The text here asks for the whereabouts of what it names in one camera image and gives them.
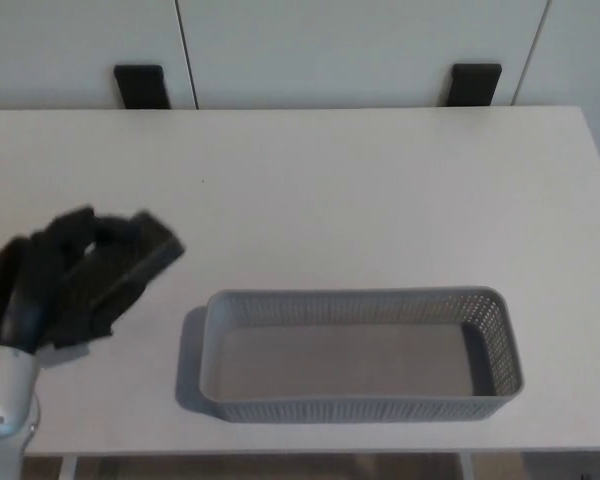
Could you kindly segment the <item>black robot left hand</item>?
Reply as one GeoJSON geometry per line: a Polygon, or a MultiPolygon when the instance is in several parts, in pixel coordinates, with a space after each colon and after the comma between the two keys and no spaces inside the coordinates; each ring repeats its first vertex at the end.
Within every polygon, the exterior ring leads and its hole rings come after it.
{"type": "Polygon", "coordinates": [[[110,336],[113,322],[145,288],[125,287],[112,311],[96,314],[80,307],[61,311],[63,283],[89,246],[128,246],[137,237],[130,219],[98,216],[85,206],[11,238],[0,249],[0,346],[35,354],[48,344],[61,349],[110,336]]]}

